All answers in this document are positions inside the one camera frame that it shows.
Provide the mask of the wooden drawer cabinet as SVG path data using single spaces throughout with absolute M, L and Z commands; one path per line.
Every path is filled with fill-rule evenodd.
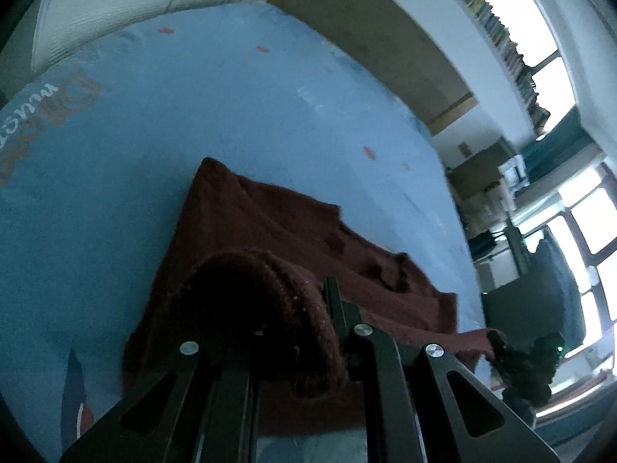
M 516 211 L 514 192 L 501 169 L 517 156 L 504 138 L 447 172 L 467 238 L 507 221 Z

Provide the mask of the blue cartoon bed sheet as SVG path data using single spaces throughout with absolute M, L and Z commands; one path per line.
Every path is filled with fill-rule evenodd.
M 189 186 L 211 157 L 338 205 L 484 318 L 445 172 L 419 118 L 325 38 L 267 4 L 187 10 L 84 47 L 1 112 L 1 394 L 47 462 L 65 445 L 70 357 L 95 416 L 120 395 Z

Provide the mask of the dark red knitted sweater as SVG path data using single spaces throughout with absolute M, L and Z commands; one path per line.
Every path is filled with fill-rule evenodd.
M 475 368 L 492 356 L 484 330 L 459 332 L 457 298 L 436 289 L 406 255 L 370 243 L 337 206 L 201 163 L 122 357 L 122 390 L 169 371 L 197 343 L 216 374 L 223 353 L 261 332 L 260 425 L 268 434 L 355 428 L 356 391 L 322 298 L 337 279 L 346 302 L 398 342 L 441 345 Z

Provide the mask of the dark chair with blue cushion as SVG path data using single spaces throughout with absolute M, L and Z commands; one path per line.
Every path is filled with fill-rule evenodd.
M 582 301 L 560 246 L 549 229 L 543 233 L 526 272 L 482 296 L 485 323 L 520 350 L 557 332 L 565 341 L 564 352 L 570 352 L 586 337 Z

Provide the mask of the row of books on shelf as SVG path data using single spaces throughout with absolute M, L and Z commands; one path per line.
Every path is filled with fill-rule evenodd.
M 461 0 L 461 2 L 496 49 L 509 76 L 516 83 L 535 135 L 541 137 L 545 133 L 550 112 L 538 103 L 539 93 L 532 78 L 535 75 L 535 68 L 525 63 L 523 54 L 518 50 L 518 44 L 510 37 L 508 27 L 495 13 L 492 4 L 487 0 Z

